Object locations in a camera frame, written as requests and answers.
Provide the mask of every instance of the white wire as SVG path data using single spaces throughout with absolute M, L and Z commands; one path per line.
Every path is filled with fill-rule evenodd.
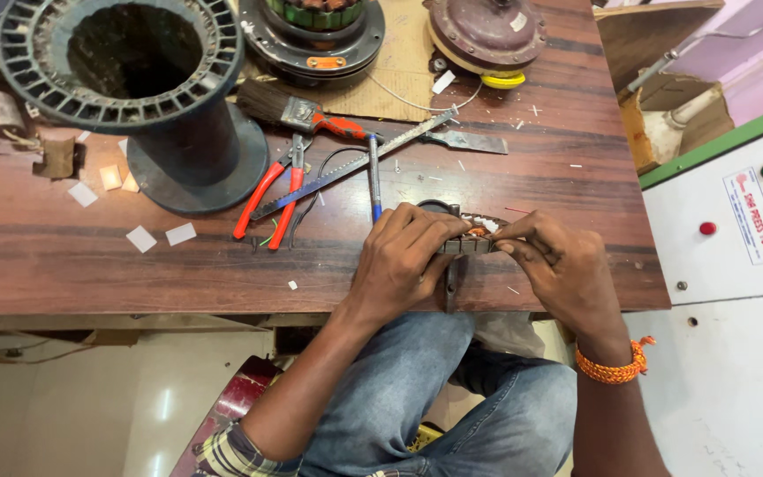
M 399 101 L 402 101 L 403 103 L 406 103 L 410 106 L 414 106 L 415 108 L 424 110 L 424 111 L 450 111 L 450 110 L 457 110 L 458 108 L 465 106 L 466 104 L 470 103 L 473 99 L 476 99 L 476 96 L 479 95 L 479 92 L 482 91 L 482 85 L 484 84 L 482 81 L 479 81 L 479 88 L 476 89 L 476 92 L 473 93 L 473 95 L 470 97 L 470 99 L 467 99 L 464 103 L 461 104 L 453 104 L 452 108 L 446 108 L 446 109 L 439 109 L 439 108 L 427 108 L 425 106 L 420 106 L 419 104 L 414 104 L 408 101 L 408 99 L 405 99 L 401 96 L 399 96 L 397 93 L 393 92 L 389 87 L 386 87 L 382 84 L 381 81 L 376 80 L 376 77 L 370 72 L 367 71 L 367 76 L 370 77 L 370 80 L 376 81 L 376 84 L 381 87 L 381 89 L 391 93 L 395 98 L 397 98 Z

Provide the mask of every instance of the brush bristles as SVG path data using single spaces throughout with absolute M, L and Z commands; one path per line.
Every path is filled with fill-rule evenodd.
M 263 81 L 246 80 L 238 86 L 238 106 L 261 121 L 281 124 L 290 95 Z

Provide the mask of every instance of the plaid shirt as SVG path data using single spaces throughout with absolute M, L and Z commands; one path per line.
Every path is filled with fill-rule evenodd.
M 285 462 L 271 461 L 258 451 L 249 438 L 232 424 L 210 436 L 196 456 L 199 473 L 194 477 L 214 475 L 219 477 L 295 477 L 302 465 L 302 456 Z M 379 471 L 367 477 L 396 477 L 396 470 Z

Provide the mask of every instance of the tiled floor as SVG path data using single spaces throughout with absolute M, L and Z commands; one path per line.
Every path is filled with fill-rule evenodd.
M 567 363 L 555 325 L 535 329 L 546 357 Z M 0 348 L 37 341 L 0 337 Z M 74 348 L 50 341 L 23 359 Z M 164 477 L 235 370 L 271 351 L 272 333 L 161 333 L 132 348 L 0 364 L 0 477 Z M 450 428 L 481 399 L 447 386 L 430 420 Z

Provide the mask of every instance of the wire cutter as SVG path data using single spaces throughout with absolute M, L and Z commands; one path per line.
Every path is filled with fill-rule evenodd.
M 305 149 L 311 146 L 311 142 L 314 140 L 313 136 L 305 136 L 298 132 L 293 134 L 293 145 L 284 155 L 270 166 L 270 169 L 264 174 L 264 178 L 259 182 L 255 192 L 252 193 L 252 197 L 246 203 L 246 207 L 243 208 L 243 213 L 240 215 L 238 226 L 234 228 L 234 238 L 242 239 L 246 236 L 246 227 L 249 225 L 249 216 L 252 211 L 258 207 L 258 203 L 261 198 L 264 197 L 264 193 L 270 188 L 276 178 L 281 176 L 281 172 L 287 168 L 287 165 L 291 165 L 290 170 L 290 192 L 293 192 L 302 187 L 302 178 L 305 175 Z M 284 208 L 284 212 L 281 212 L 281 220 L 276 227 L 276 233 L 270 240 L 270 249 L 278 250 L 281 239 L 284 237 L 284 233 L 287 231 L 287 225 L 290 222 L 290 217 L 293 214 L 293 209 L 296 208 L 296 202 L 291 202 Z

